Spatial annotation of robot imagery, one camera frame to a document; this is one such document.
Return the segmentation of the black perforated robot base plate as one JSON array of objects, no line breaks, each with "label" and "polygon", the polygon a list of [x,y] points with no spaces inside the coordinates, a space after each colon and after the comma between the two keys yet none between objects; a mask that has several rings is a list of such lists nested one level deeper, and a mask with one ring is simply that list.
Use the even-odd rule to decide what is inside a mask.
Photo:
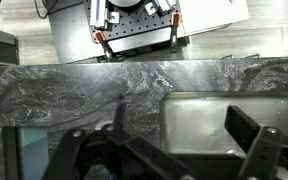
[{"label": "black perforated robot base plate", "polygon": [[92,41],[98,44],[98,31],[106,41],[112,41],[170,27],[172,15],[181,12],[179,0],[135,1],[122,7],[113,0],[86,0]]}]

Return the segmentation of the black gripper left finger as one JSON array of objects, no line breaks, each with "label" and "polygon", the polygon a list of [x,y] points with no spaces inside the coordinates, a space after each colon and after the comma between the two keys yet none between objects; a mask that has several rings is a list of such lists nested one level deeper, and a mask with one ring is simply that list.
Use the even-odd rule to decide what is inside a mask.
[{"label": "black gripper left finger", "polygon": [[123,95],[120,95],[114,115],[113,126],[124,128],[127,119],[127,101]]}]

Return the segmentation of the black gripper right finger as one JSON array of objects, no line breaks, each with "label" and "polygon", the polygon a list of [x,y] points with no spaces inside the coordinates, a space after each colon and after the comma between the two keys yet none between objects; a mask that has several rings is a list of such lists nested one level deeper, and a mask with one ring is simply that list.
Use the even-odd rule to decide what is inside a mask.
[{"label": "black gripper right finger", "polygon": [[237,106],[227,108],[224,127],[245,153],[261,129],[257,122]]}]

